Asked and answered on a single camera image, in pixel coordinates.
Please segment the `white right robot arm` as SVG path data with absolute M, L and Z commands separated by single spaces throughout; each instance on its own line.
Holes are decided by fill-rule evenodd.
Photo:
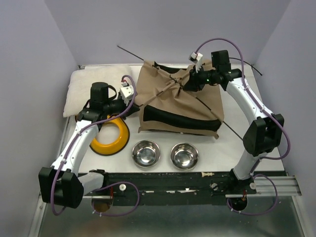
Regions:
M 251 177 L 260 159 L 280 144 L 284 118 L 273 113 L 254 94 L 242 69 L 231 67 L 227 50 L 211 53 L 212 69 L 203 67 L 203 55 L 199 52 L 191 53 L 189 60 L 194 66 L 184 90 L 197 92 L 207 84 L 220 85 L 237 102 L 249 123 L 242 138 L 244 152 L 232 169 L 234 177 L 227 181 L 228 190 L 237 194 L 245 188 L 244 180 Z

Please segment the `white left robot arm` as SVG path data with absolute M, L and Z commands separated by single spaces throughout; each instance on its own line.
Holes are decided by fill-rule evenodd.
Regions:
M 92 191 L 104 195 L 109 191 L 104 172 L 78 174 L 80 164 L 102 125 L 127 115 L 133 106 L 136 96 L 134 82 L 123 79 L 114 96 L 109 95 L 110 90 L 114 87 L 105 82 L 92 84 L 90 98 L 79 112 L 75 130 L 64 150 L 50 167 L 40 170 L 39 186 L 44 202 L 77 208 L 84 195 Z

